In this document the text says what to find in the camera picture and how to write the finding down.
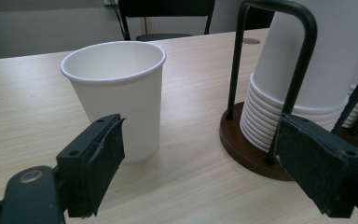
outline cup rim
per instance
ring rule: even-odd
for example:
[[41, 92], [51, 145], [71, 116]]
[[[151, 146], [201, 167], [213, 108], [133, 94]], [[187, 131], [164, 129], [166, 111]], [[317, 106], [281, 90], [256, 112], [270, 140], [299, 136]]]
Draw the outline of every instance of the cup rim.
[[268, 152], [269, 145], [266, 143], [261, 142], [259, 139], [253, 136], [249, 129], [245, 129], [244, 127], [240, 126], [242, 134], [245, 136], [245, 138], [256, 148], [258, 148], [261, 151]]
[[[252, 89], [253, 94], [263, 100], [266, 104], [269, 104], [270, 106], [274, 108], [282, 108], [284, 105], [283, 101], [280, 101], [272, 96], [269, 96], [255, 84], [254, 81], [254, 75], [255, 73], [252, 73], [249, 78], [249, 89]], [[342, 111], [345, 105], [348, 103], [349, 97], [346, 96], [345, 99], [341, 102], [339, 105], [333, 105], [333, 106], [325, 106], [325, 107], [309, 107], [304, 105], [298, 105], [297, 102], [294, 106], [294, 111], [301, 114], [307, 114], [307, 115], [323, 115], [323, 114], [332, 114], [336, 113], [338, 111]]]
[[244, 105], [241, 119], [251, 119], [256, 121], [260, 125], [260, 129], [264, 130], [264, 133], [268, 132], [268, 134], [275, 134], [275, 129], [278, 124], [278, 121], [274, 122], [274, 119], [269, 119], [266, 115], [262, 115], [261, 113], [260, 117], [258, 117], [249, 105]]
[[[153, 66], [145, 69], [144, 71], [142, 72], [139, 72], [139, 73], [135, 73], [135, 74], [132, 74], [132, 75], [128, 75], [128, 76], [125, 76], [125, 77], [114, 77], [114, 78], [98, 78], [98, 79], [93, 79], [93, 78], [86, 78], [86, 77], [77, 77], [77, 76], [74, 76], [70, 73], [68, 73], [65, 69], [65, 64], [67, 63], [67, 61], [72, 58], [74, 55], [82, 52], [82, 51], [85, 51], [87, 49], [91, 49], [91, 48], [96, 48], [96, 47], [100, 47], [100, 46], [103, 46], [103, 45], [122, 45], [122, 44], [136, 44], [136, 45], [148, 45], [152, 48], [155, 48], [157, 50], [159, 50], [161, 52], [161, 59], [160, 61], [158, 61], [158, 63], [154, 64]], [[121, 83], [121, 82], [126, 82], [126, 81], [132, 81], [132, 80], [135, 80], [137, 78], [140, 78], [140, 77], [144, 77], [148, 74], [151, 74], [153, 73], [154, 71], [156, 71], [157, 69], [159, 69], [166, 61], [167, 59], [167, 55], [164, 51], [164, 49], [162, 49], [161, 47], [155, 45], [155, 44], [152, 44], [152, 43], [148, 43], [148, 42], [142, 42], [142, 41], [113, 41], [113, 42], [106, 42], [106, 43], [101, 43], [101, 44], [96, 44], [96, 45], [90, 45], [90, 46], [87, 46], [85, 48], [82, 48], [82, 49], [78, 49], [78, 50], [75, 50], [73, 52], [71, 52], [70, 54], [68, 54], [62, 61], [61, 61], [61, 64], [60, 64], [60, 69], [61, 69], [61, 72], [62, 74], [67, 77], [69, 80], [71, 81], [75, 81], [75, 82], [79, 82], [79, 83], [87, 83], [87, 84], [112, 84], [112, 83]]]

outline white paper cup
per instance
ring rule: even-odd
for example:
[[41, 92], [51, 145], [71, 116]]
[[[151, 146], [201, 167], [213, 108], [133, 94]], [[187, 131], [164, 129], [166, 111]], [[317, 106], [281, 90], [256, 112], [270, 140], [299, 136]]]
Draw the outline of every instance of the white paper cup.
[[93, 122], [119, 113], [124, 163], [149, 158], [159, 145], [163, 49], [145, 42], [118, 41], [77, 50], [61, 63]]
[[[241, 131], [252, 145], [267, 152], [282, 113], [283, 102], [261, 91], [255, 85], [254, 77], [255, 74], [251, 74], [248, 93], [244, 100], [240, 121]], [[331, 131], [347, 102], [348, 98], [339, 106], [323, 108], [295, 105], [293, 114], [312, 120]]]
[[[296, 105], [340, 106], [358, 68], [358, 1], [294, 2], [309, 9], [318, 24], [315, 49]], [[300, 20], [275, 13], [255, 69], [255, 85], [272, 99], [284, 101], [303, 41]]]

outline chair backrest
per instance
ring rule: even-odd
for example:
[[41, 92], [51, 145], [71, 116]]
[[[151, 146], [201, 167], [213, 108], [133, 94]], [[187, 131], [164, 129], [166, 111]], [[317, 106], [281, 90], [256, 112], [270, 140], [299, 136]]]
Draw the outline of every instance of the chair backrest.
[[215, 0], [118, 0], [123, 22], [124, 38], [130, 40], [126, 17], [208, 17], [204, 34], [209, 27]]

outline wooden table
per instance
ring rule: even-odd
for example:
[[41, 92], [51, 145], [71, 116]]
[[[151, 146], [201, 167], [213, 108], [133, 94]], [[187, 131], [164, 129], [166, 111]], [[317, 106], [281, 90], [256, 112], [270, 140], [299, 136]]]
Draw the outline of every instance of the wooden table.
[[[237, 102], [243, 101], [268, 30], [244, 45]], [[155, 42], [167, 52], [159, 150], [121, 165], [97, 217], [67, 223], [358, 223], [319, 213], [295, 182], [254, 174], [219, 140], [227, 109], [234, 33]], [[55, 156], [90, 125], [60, 62], [69, 52], [0, 60], [0, 200], [7, 181]]]

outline white wall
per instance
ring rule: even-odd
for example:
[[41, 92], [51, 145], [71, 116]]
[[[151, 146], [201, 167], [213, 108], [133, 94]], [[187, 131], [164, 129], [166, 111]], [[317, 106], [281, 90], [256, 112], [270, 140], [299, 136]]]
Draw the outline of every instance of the white wall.
[[[216, 0], [211, 34], [235, 31], [241, 0]], [[129, 19], [131, 36], [141, 20]], [[205, 20], [150, 21], [149, 31], [164, 28], [201, 35]], [[0, 58], [66, 51], [123, 40], [116, 14], [102, 0], [0, 0]]]

